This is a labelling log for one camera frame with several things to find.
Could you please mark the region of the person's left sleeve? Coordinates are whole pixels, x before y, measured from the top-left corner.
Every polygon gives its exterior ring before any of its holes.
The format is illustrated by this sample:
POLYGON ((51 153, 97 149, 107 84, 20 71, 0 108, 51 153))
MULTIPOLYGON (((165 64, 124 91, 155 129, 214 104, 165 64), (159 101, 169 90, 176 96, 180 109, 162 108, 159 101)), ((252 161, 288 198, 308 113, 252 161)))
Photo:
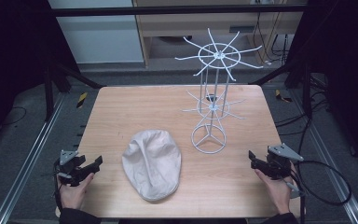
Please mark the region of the person's left sleeve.
POLYGON ((63 208, 59 217, 59 224, 101 224, 99 217, 81 210, 63 208))

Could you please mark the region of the black metal frame bar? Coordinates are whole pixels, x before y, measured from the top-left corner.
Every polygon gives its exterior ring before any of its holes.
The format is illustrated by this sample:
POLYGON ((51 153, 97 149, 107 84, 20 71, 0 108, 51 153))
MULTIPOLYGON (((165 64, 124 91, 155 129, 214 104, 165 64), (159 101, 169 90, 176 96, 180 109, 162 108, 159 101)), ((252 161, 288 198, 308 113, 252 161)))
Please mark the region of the black metal frame bar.
POLYGON ((253 13, 253 12, 299 12, 308 5, 222 5, 222 6, 173 6, 173 7, 100 7, 59 8, 49 13, 56 17, 81 16, 127 16, 127 15, 170 15, 211 13, 253 13))

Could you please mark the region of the person's right hand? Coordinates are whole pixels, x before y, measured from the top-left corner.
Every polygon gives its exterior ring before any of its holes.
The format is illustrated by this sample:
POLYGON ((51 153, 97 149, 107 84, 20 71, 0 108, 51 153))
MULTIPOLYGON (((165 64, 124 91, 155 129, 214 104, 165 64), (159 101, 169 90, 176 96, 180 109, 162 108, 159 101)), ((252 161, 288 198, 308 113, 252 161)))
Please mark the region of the person's right hand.
POLYGON ((293 178, 287 176, 284 179, 273 180, 258 169, 255 169, 255 173, 266 185, 268 195, 278 213, 280 215, 289 213, 292 189, 288 186, 288 183, 293 184, 293 178))

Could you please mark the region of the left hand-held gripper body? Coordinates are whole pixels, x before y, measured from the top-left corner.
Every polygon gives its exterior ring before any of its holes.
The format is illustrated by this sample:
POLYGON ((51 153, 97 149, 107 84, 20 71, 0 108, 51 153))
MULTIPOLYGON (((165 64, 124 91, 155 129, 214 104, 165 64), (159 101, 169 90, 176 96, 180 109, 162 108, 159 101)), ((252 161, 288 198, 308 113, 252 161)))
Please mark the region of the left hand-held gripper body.
POLYGON ((60 157, 56 161, 55 168, 58 179, 64 185, 76 187, 90 173, 90 169, 82 167, 86 161, 85 156, 77 156, 77 151, 62 150, 60 157))

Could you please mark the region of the white wire hat rack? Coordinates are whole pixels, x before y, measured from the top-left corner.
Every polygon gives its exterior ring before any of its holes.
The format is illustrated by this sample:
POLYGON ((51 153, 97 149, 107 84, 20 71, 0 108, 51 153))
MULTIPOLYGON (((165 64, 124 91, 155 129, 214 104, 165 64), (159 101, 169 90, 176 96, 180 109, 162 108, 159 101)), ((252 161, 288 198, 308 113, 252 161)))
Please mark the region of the white wire hat rack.
POLYGON ((231 107, 244 102, 244 99, 229 101, 227 98, 229 86, 237 81, 232 75, 232 69, 238 64, 254 69, 261 69, 262 66, 242 60, 243 53, 258 51, 260 46, 251 49, 237 49, 234 43, 240 32, 237 32, 229 42, 219 42, 213 38, 210 29, 207 31, 209 43, 203 46, 185 37, 185 42, 197 48, 198 52, 192 56, 176 57, 176 60, 197 59, 201 64, 200 70, 194 74, 194 77, 200 78, 199 93, 187 91, 187 94, 197 103, 194 108, 184 109, 184 112, 196 112, 200 115, 200 121, 190 136, 193 147, 204 154, 216 154, 227 145, 227 132, 224 129, 223 120, 227 117, 243 119, 231 112, 231 107))

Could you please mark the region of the person's left hand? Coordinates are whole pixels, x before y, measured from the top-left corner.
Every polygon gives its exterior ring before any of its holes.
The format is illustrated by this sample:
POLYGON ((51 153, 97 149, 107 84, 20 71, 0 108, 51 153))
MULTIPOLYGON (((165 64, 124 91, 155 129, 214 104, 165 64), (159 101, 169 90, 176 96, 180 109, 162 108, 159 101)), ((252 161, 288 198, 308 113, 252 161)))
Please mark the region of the person's left hand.
POLYGON ((63 208, 79 210, 83 204, 88 185, 94 178, 94 173, 89 174, 76 187, 58 184, 61 203, 63 208))

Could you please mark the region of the person's sleeve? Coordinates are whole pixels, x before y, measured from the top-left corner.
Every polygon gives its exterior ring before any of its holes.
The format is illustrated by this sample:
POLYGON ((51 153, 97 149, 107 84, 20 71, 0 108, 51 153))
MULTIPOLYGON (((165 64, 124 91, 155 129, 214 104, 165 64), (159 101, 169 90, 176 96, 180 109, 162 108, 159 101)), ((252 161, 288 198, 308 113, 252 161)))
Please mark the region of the person's sleeve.
POLYGON ((299 224, 292 213, 277 214, 262 222, 262 224, 299 224))
POLYGON ((81 210, 63 208, 59 217, 59 224, 101 224, 99 217, 81 210))

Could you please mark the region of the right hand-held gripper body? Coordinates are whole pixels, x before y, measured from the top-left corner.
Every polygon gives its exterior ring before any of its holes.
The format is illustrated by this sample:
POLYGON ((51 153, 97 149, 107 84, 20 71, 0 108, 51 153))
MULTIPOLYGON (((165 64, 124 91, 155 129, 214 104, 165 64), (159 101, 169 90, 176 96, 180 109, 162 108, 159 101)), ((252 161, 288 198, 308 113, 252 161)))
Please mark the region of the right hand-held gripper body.
POLYGON ((291 161, 303 161, 304 158, 285 143, 268 146, 268 177, 279 179, 291 174, 291 161))

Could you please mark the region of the wooden cabinet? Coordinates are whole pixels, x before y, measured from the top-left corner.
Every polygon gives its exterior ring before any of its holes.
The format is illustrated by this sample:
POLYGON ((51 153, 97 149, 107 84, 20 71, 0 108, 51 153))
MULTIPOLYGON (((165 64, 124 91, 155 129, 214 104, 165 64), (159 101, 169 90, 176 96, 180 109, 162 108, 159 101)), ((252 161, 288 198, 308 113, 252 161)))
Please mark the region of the wooden cabinet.
MULTIPOLYGON (((305 4, 308 0, 131 0, 136 7, 205 7, 222 5, 265 6, 305 4)), ((212 32, 214 35, 242 33, 253 47, 262 46, 256 58, 259 62, 272 60, 276 35, 293 35, 302 18, 300 12, 250 12, 208 14, 160 14, 136 17, 143 55, 150 58, 155 37, 193 37, 212 32)))

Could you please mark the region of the person's right sleeve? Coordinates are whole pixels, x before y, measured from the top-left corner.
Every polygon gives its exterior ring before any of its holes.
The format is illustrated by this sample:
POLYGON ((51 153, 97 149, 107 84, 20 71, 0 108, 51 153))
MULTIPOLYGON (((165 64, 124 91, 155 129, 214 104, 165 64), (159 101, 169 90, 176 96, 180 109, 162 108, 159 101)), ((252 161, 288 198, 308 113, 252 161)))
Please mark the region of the person's right sleeve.
POLYGON ((277 214, 262 222, 262 224, 299 224, 292 213, 277 214))

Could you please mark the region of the black stand leg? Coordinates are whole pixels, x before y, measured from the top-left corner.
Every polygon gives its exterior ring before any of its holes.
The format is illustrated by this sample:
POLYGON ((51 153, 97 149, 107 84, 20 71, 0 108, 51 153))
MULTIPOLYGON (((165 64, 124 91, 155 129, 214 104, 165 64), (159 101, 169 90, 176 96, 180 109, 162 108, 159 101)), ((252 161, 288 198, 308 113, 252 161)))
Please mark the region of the black stand leg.
POLYGON ((250 82, 250 85, 264 85, 269 80, 283 74, 288 73, 288 77, 284 81, 286 88, 292 89, 302 83, 302 108, 306 116, 312 119, 312 109, 310 102, 310 65, 307 62, 293 60, 281 67, 275 69, 260 79, 250 82))
POLYGON ((46 98, 46 118, 45 121, 50 120, 54 112, 54 99, 52 86, 56 85, 59 92, 68 92, 72 86, 67 80, 67 76, 86 84, 93 89, 100 89, 102 84, 98 84, 87 77, 84 77, 79 72, 71 69, 61 63, 49 63, 44 71, 44 86, 46 98))

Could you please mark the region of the aluminium rail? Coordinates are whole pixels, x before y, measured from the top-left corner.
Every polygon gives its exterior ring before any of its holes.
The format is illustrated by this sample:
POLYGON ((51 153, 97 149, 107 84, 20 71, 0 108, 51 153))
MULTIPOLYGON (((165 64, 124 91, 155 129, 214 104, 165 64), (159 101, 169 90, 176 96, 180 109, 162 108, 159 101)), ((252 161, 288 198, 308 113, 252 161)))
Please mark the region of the aluminium rail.
POLYGON ((57 101, 54 103, 51 117, 44 122, 38 136, 34 140, 33 146, 30 149, 21 169, 19 170, 6 198, 0 205, 0 224, 7 224, 15 205, 20 198, 24 187, 29 179, 31 172, 34 169, 42 149, 44 148, 51 130, 62 111, 62 106, 65 101, 66 94, 59 93, 57 101))
MULTIPOLYGON (((344 201, 349 195, 349 193, 351 193, 349 185, 345 183, 343 177, 340 177, 338 175, 338 166, 335 163, 331 154, 328 152, 328 149, 320 135, 320 132, 317 130, 316 126, 312 122, 309 123, 308 130, 310 134, 310 140, 314 145, 314 148, 321 162, 334 168, 334 170, 327 168, 326 172, 330 178, 330 182, 332 183, 332 186, 334 187, 338 198, 341 201, 344 201)), ((358 224, 358 202, 354 194, 352 194, 349 200, 343 204, 343 207, 351 223, 358 224)))

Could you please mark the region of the white cabinet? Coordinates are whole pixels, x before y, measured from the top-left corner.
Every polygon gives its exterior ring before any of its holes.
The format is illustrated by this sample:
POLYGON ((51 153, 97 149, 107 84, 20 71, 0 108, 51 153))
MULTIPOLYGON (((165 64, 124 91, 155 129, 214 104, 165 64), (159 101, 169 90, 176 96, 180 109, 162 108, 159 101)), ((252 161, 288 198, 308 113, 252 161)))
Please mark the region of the white cabinet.
MULTIPOLYGON (((132 7, 131 0, 48 0, 53 9, 132 7)), ((142 63, 134 16, 58 17, 78 64, 142 63)))

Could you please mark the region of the white cap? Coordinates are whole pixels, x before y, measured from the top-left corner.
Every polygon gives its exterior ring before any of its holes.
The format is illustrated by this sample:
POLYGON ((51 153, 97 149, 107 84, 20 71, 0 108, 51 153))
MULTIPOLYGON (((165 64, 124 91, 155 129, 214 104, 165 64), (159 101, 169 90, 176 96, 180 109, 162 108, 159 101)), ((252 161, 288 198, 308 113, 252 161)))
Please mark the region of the white cap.
POLYGON ((145 130, 131 138, 122 165, 140 197, 155 202, 177 190, 182 154, 167 131, 145 130))

